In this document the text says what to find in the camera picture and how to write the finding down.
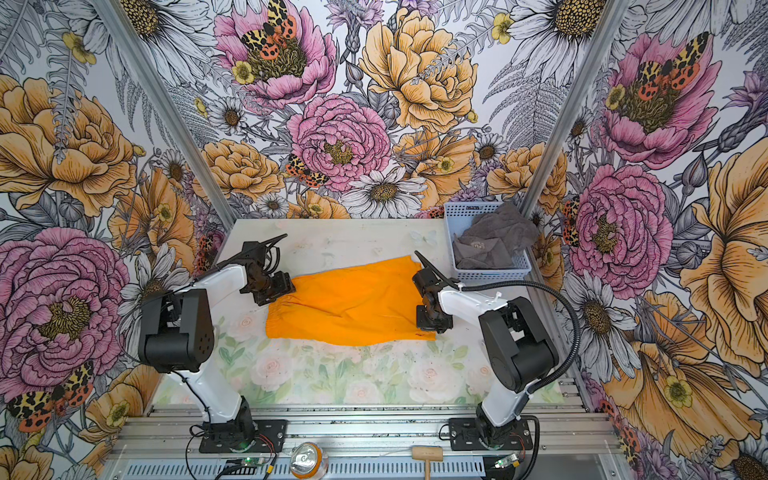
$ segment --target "wooden hammer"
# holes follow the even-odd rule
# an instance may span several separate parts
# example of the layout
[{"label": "wooden hammer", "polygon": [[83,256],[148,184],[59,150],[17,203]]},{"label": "wooden hammer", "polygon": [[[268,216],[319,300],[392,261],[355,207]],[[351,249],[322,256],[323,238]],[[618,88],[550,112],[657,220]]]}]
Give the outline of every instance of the wooden hammer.
[{"label": "wooden hammer", "polygon": [[442,462],[441,447],[412,447],[411,458],[424,460],[424,480],[429,480],[429,463]]}]

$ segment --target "red wire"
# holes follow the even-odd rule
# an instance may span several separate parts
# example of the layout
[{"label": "red wire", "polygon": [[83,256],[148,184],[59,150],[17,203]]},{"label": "red wire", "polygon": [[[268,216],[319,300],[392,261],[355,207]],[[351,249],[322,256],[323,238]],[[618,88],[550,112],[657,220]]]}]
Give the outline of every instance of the red wire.
[{"label": "red wire", "polygon": [[523,443],[523,438],[517,433],[510,433],[509,436],[517,437],[520,439],[520,448],[522,449],[522,452],[523,452],[523,458],[520,458],[520,461],[522,462],[523,460],[525,460],[525,444]]}]

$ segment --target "purple flower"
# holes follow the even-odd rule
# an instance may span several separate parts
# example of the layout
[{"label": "purple flower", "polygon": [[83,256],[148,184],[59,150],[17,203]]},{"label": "purple flower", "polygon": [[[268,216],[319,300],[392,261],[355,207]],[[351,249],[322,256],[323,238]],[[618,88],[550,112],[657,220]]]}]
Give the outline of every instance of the purple flower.
[{"label": "purple flower", "polygon": [[486,179],[488,178],[488,174],[497,168],[503,168],[502,163],[498,160],[484,162],[475,170],[474,174],[472,175],[472,181],[479,182],[480,184],[487,183]]},{"label": "purple flower", "polygon": [[641,35],[619,62],[619,70],[611,74],[611,90],[605,100],[603,115],[591,128],[595,143],[615,151],[629,162],[643,162],[658,170],[675,161],[707,131],[716,108],[707,108],[713,91],[710,89],[720,71],[720,62],[711,64],[712,40],[707,42],[697,62],[699,73],[680,90],[672,87],[659,90],[648,98],[640,98],[643,85],[637,70],[644,62],[664,65],[685,47],[672,45],[670,40],[660,44],[659,38]]},{"label": "purple flower", "polygon": [[672,248],[664,199],[659,180],[639,165],[599,167],[579,199],[574,270],[600,277],[617,298],[643,293]]},{"label": "purple flower", "polygon": [[474,202],[476,200],[482,200],[485,194],[477,187],[464,187],[456,195],[451,197],[451,202]]},{"label": "purple flower", "polygon": [[120,257],[81,230],[48,228],[0,245],[0,394],[47,391],[91,360],[94,373],[120,354],[115,330]]},{"label": "purple flower", "polygon": [[354,23],[367,30],[382,21],[382,0],[329,0],[326,7],[331,11],[328,25],[333,30]]},{"label": "purple flower", "polygon": [[233,85],[246,91],[244,106],[257,113],[308,101],[329,91],[336,81],[337,52],[331,34],[323,37],[306,7],[299,13],[289,0],[286,6],[296,21],[296,37],[280,48],[274,60],[264,60],[260,53],[249,55],[240,41],[249,31],[263,30],[266,6],[258,14],[248,7],[245,16],[232,11],[231,17],[219,15],[214,20],[216,48],[223,52],[219,64],[232,70]]},{"label": "purple flower", "polygon": [[664,453],[663,447],[654,437],[638,429],[637,440],[640,442],[646,478],[659,478],[661,480],[677,478],[677,465],[669,455]]},{"label": "purple flower", "polygon": [[315,98],[286,126],[293,154],[310,170],[325,174],[330,190],[346,192],[350,181],[383,170],[389,162],[389,137],[379,114],[337,94]]},{"label": "purple flower", "polygon": [[437,0],[402,0],[400,5],[409,11],[418,10],[422,15],[434,15],[437,13]]},{"label": "purple flower", "polygon": [[731,88],[733,93],[728,95],[730,101],[723,108],[750,107],[754,108],[768,94],[768,81],[754,71],[744,72],[744,86]]}]

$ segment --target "cable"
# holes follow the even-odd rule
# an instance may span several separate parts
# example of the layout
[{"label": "cable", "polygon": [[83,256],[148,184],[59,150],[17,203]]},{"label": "cable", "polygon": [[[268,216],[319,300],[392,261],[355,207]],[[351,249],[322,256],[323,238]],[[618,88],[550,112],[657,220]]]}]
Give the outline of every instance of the cable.
[{"label": "cable", "polygon": [[446,423],[446,424],[444,424],[442,427],[440,427],[440,430],[438,430],[438,431],[437,431],[437,438],[441,439],[443,442],[446,442],[446,441],[448,441],[448,440],[450,440],[450,439],[451,439],[451,437],[450,437],[450,436],[449,436],[447,439],[444,439],[444,438],[442,437],[442,430],[443,430],[445,427],[447,427],[447,426],[449,426],[449,424],[447,424],[447,423]]},{"label": "cable", "polygon": [[[198,427],[201,432],[192,433],[192,429],[195,427]],[[190,427],[190,441],[187,442],[187,447],[184,449],[184,463],[187,464],[187,472],[190,474],[190,477],[192,477],[192,480],[197,480],[197,477],[194,476],[194,473],[192,473],[192,468],[190,467],[190,445],[192,445],[193,440],[200,438],[201,436],[205,435],[205,433],[205,430],[203,430],[203,427],[200,425],[192,425]]]},{"label": "cable", "polygon": [[241,468],[243,468],[243,464],[230,465],[230,466],[226,467],[224,470],[222,470],[221,472],[219,472],[219,475],[216,475],[214,480],[221,480],[221,477],[223,477],[225,475],[229,475],[230,473],[237,472]]},{"label": "cable", "polygon": [[531,288],[544,290],[546,293],[549,293],[563,304],[565,309],[568,311],[568,315],[571,317],[571,322],[573,323],[574,339],[571,343],[571,351],[568,352],[568,356],[565,357],[563,363],[561,363],[554,372],[550,373],[543,379],[528,387],[528,395],[530,396],[536,390],[543,386],[549,385],[556,379],[560,378],[566,372],[566,370],[571,367],[571,364],[574,362],[574,360],[576,360],[576,355],[578,355],[578,350],[581,346],[581,325],[579,324],[578,315],[576,314],[576,310],[574,309],[573,305],[571,305],[571,302],[569,302],[567,298],[565,298],[554,288],[539,282],[532,282],[530,280],[507,280],[505,282],[487,283],[485,285],[465,286],[462,290],[465,292],[478,292],[481,290],[490,290],[494,288],[502,288],[505,286],[529,286]]},{"label": "cable", "polygon": [[208,415],[208,422],[210,423],[210,422],[211,422],[211,420],[210,420],[210,409],[209,409],[208,405],[206,405],[206,403],[203,401],[203,398],[202,398],[202,397],[200,397],[200,396],[197,394],[197,392],[195,392],[195,391],[194,391],[194,389],[192,388],[192,385],[190,385],[190,383],[189,383],[189,380],[187,379],[187,377],[185,377],[185,376],[181,375],[181,374],[180,374],[179,372],[177,372],[176,370],[171,370],[170,372],[171,372],[171,373],[175,373],[176,375],[178,375],[178,376],[179,376],[179,378],[181,379],[181,382],[182,382],[182,383],[184,383],[184,384],[186,384],[186,385],[187,385],[187,388],[190,390],[190,392],[192,392],[192,395],[194,395],[194,396],[196,396],[196,397],[197,397],[197,400],[198,400],[198,401],[200,402],[200,404],[203,406],[203,410],[205,410],[205,414],[206,414],[206,415]]},{"label": "cable", "polygon": [[533,451],[531,452],[531,460],[528,462],[528,466],[525,467],[525,472],[517,480],[525,480],[531,474],[533,466],[536,464],[536,458],[538,457],[538,443],[541,440],[541,427],[538,424],[538,417],[536,415],[520,415],[521,419],[531,420],[536,426],[536,433],[533,437]]}]

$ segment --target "wire basket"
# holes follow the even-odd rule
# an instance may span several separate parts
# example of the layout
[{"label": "wire basket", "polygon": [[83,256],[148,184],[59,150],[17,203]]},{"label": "wire basket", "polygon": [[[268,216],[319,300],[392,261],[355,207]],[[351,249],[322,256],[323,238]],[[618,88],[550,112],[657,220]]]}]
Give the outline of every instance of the wire basket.
[{"label": "wire basket", "polygon": [[445,204],[445,226],[448,231],[448,250],[451,252],[451,264],[458,275],[458,279],[484,280],[498,282],[501,280],[523,280],[531,272],[531,262],[528,255],[522,251],[512,256],[512,268],[505,270],[462,270],[456,268],[456,258],[453,255],[454,234],[461,236],[464,230],[472,225],[472,217],[475,215],[495,212],[503,202],[448,202]]}]

